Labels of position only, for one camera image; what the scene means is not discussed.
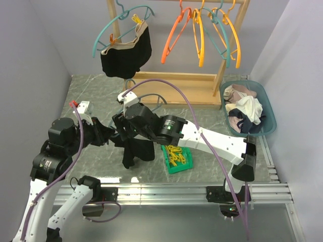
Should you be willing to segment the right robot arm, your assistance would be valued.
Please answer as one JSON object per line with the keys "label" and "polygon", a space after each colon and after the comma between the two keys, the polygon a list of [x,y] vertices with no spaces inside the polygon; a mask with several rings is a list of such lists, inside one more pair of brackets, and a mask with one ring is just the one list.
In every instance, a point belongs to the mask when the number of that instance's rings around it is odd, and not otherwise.
{"label": "right robot arm", "polygon": [[241,190],[255,179],[256,140],[254,137],[223,135],[174,115],[157,116],[142,103],[135,103],[113,116],[113,122],[123,141],[141,135],[160,145],[192,148],[213,154],[217,160],[231,162],[225,171],[222,189],[210,190],[214,202],[229,204],[238,199]]}

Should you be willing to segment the black underwear front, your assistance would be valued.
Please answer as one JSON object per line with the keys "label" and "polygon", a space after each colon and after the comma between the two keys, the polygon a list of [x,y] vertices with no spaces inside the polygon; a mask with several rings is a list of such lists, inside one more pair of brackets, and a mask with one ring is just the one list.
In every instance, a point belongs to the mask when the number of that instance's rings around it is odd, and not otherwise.
{"label": "black underwear front", "polygon": [[110,140],[115,144],[115,147],[124,148],[122,164],[126,169],[135,165],[135,157],[147,162],[155,159],[153,141],[135,138],[123,141],[120,135],[111,137]]}

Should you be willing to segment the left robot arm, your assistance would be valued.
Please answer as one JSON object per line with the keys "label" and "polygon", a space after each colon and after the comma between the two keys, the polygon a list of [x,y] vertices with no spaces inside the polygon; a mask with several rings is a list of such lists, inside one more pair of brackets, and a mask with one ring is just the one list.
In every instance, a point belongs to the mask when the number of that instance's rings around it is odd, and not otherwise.
{"label": "left robot arm", "polygon": [[59,118],[48,130],[48,140],[34,158],[31,169],[27,206],[14,241],[62,241],[64,226],[81,215],[87,204],[115,204],[117,189],[104,191],[99,179],[83,176],[77,180],[71,196],[51,215],[56,195],[67,173],[75,165],[83,148],[103,146],[115,133],[102,125],[96,117],[90,122]]}

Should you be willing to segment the orange clothes hanger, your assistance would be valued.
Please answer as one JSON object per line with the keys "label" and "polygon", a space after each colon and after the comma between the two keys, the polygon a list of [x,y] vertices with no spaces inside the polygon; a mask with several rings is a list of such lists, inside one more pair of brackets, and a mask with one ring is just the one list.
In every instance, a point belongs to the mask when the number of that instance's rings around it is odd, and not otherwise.
{"label": "orange clothes hanger", "polygon": [[179,0],[180,13],[177,16],[168,38],[165,42],[164,49],[161,55],[160,62],[161,64],[166,63],[166,59],[175,47],[185,28],[187,27],[191,17],[192,9],[190,7],[183,7],[183,1]]}

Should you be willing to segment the white underwear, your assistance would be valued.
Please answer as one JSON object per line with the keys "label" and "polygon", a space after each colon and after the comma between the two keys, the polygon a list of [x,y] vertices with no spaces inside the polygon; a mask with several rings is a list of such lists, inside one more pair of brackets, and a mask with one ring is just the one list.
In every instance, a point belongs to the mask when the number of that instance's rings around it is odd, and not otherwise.
{"label": "white underwear", "polygon": [[252,96],[243,97],[236,102],[236,108],[245,114],[252,123],[256,125],[261,123],[260,118],[263,108],[257,98]]}

